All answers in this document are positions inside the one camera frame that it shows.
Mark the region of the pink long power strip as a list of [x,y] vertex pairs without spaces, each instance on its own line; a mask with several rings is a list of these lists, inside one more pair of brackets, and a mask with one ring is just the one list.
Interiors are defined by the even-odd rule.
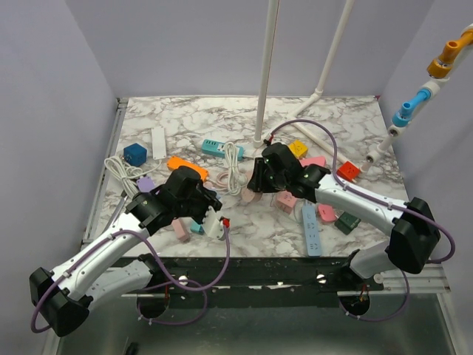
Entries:
[[190,240],[186,225],[180,218],[173,220],[171,226],[174,230],[175,237],[181,243],[187,243]]

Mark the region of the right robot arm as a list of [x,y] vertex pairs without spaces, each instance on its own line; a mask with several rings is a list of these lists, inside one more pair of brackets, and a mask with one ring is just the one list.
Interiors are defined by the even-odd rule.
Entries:
[[409,274],[419,274],[440,239],[429,205],[424,200],[415,197],[405,203],[353,188],[323,166],[303,166],[282,143],[267,146],[255,159],[247,187],[263,194],[290,192],[298,199],[332,206],[388,236],[388,241],[356,250],[348,257],[340,271],[340,281],[350,290],[384,271],[398,268]]

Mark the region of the red cube socket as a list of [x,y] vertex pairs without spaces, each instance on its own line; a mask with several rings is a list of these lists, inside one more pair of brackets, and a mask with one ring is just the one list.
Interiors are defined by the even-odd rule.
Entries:
[[336,170],[336,177],[348,183],[357,183],[360,176],[361,170],[350,161],[343,163]]

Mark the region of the small pink flat socket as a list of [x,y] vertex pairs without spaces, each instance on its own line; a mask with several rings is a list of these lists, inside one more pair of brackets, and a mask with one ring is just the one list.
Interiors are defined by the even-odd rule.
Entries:
[[319,204],[317,211],[323,223],[334,223],[337,220],[336,213],[332,206],[327,204]]

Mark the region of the dark blue cube socket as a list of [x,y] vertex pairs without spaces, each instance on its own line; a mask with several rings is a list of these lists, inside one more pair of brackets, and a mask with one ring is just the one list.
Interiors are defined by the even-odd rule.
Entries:
[[123,158],[130,166],[140,167],[146,162],[147,149],[133,143],[123,148]]

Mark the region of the pink cube socket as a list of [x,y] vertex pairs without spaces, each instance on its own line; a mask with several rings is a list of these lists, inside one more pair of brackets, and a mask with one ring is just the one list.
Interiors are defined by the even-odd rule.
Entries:
[[275,206],[286,214],[291,214],[296,205],[297,199],[287,191],[279,192],[276,195]]

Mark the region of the yellow cube socket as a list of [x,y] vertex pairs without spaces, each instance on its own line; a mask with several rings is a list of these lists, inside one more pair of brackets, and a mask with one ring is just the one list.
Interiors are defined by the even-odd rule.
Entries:
[[293,141],[288,147],[297,159],[305,158],[308,153],[308,147],[299,140]]

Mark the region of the purple power strip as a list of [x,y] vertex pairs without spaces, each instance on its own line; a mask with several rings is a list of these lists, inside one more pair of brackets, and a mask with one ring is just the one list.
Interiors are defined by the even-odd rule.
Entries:
[[137,188],[140,192],[150,192],[155,188],[155,184],[149,176],[143,176],[137,179]]

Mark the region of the white power strip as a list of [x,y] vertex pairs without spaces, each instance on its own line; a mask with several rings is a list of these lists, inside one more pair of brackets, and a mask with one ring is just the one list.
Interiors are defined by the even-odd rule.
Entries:
[[166,134],[161,126],[157,126],[151,130],[152,137],[152,157],[154,160],[162,160],[167,156],[166,151]]

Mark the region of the pink round socket base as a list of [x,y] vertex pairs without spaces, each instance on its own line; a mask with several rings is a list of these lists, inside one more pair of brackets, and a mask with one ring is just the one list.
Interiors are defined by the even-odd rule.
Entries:
[[261,200],[261,192],[253,192],[248,188],[243,188],[241,191],[241,198],[245,203],[255,203]]

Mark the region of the teal small plug adapter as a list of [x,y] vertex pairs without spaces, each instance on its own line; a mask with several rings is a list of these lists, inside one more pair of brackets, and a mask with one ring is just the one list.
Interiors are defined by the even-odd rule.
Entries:
[[196,233],[196,234],[204,234],[204,229],[203,227],[199,224],[199,223],[195,223],[193,222],[190,226],[190,230],[192,233]]

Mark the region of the light blue power strip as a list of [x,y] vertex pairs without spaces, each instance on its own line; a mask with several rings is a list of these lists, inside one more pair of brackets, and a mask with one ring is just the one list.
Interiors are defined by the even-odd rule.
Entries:
[[306,242],[307,255],[309,257],[322,256],[321,241],[319,236],[319,225],[316,218],[314,206],[304,204],[302,207],[302,225]]

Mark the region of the pink triangular socket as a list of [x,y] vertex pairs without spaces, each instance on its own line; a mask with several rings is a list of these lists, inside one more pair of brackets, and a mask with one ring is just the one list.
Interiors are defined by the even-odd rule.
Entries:
[[304,159],[300,160],[300,163],[303,167],[309,166],[311,164],[315,164],[317,166],[325,167],[326,166],[326,158],[324,156],[304,158]]

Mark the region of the orange white cube socket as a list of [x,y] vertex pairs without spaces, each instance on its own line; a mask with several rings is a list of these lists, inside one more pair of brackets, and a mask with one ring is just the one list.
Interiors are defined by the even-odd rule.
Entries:
[[170,171],[174,171],[182,166],[185,166],[185,167],[188,167],[190,169],[193,169],[195,172],[197,172],[200,177],[201,177],[201,180],[203,182],[206,182],[207,179],[208,179],[208,176],[209,176],[209,172],[207,169],[204,169],[200,166],[198,166],[197,164],[195,163],[192,163],[190,161],[187,161],[185,159],[182,159],[180,157],[177,157],[177,156],[171,156],[167,163],[166,163],[166,166],[168,167],[168,169]]

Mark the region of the dark green cube socket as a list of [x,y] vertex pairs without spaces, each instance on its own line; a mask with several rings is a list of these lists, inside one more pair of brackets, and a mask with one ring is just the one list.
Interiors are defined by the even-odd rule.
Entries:
[[352,214],[343,212],[335,221],[334,226],[345,235],[349,235],[356,229],[361,220]]

